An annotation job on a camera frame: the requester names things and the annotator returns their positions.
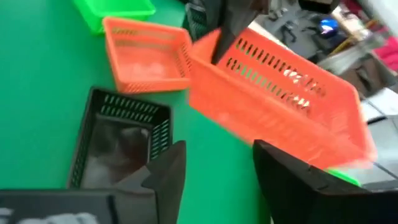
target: plastic basket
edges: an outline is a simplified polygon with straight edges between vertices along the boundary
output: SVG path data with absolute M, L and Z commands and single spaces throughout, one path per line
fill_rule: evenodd
M 374 159 L 353 86 L 251 29 L 214 66 L 219 34 L 193 46 L 193 108 L 249 144 L 263 139 L 320 169 Z
M 74 0 L 76 7 L 94 34 L 102 34 L 102 20 L 106 16 L 146 21 L 155 14 L 150 0 Z
M 197 41 L 209 33 L 205 9 L 192 3 L 186 4 L 182 27 L 188 30 L 193 41 Z
M 110 187 L 171 144 L 169 107 L 94 88 L 81 122 L 68 187 Z
M 185 29 L 107 17 L 106 49 L 123 93 L 183 90 L 189 86 L 192 42 Z

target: green table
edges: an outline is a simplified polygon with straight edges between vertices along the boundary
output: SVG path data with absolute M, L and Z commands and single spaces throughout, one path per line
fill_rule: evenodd
M 177 0 L 153 3 L 151 21 L 182 24 Z M 0 188 L 64 188 L 90 87 L 114 89 L 104 37 L 89 33 L 71 0 L 2 0 L 0 9 Z M 174 140 L 188 144 L 179 223 L 268 223 L 250 147 L 186 96 L 138 96 L 171 105 Z

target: green plastic basket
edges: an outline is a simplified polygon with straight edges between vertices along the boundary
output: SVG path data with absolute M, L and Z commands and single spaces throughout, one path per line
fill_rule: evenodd
M 74 0 L 94 34 L 104 33 L 102 19 L 106 16 L 146 21 L 155 14 L 150 0 Z

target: black plastic basket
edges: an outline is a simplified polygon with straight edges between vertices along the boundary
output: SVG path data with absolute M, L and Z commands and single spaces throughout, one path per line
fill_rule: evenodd
M 135 172 L 171 144 L 172 115 L 168 106 L 92 88 L 67 187 L 111 187 L 115 179 Z M 95 175 L 101 183 L 87 180 L 91 184 L 85 185 L 85 179 Z
M 206 12 L 203 7 L 188 3 L 185 5 L 185 18 L 182 27 L 188 30 L 192 41 L 197 41 L 209 33 Z

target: orange plastic basket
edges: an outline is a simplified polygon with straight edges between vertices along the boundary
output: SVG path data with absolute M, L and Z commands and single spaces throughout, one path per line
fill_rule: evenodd
M 107 17 L 106 50 L 122 93 L 182 90 L 189 86 L 191 39 L 185 29 Z
M 375 159 L 353 86 L 250 29 L 214 66 L 219 34 L 193 45 L 192 107 L 250 144 L 263 139 L 321 169 Z

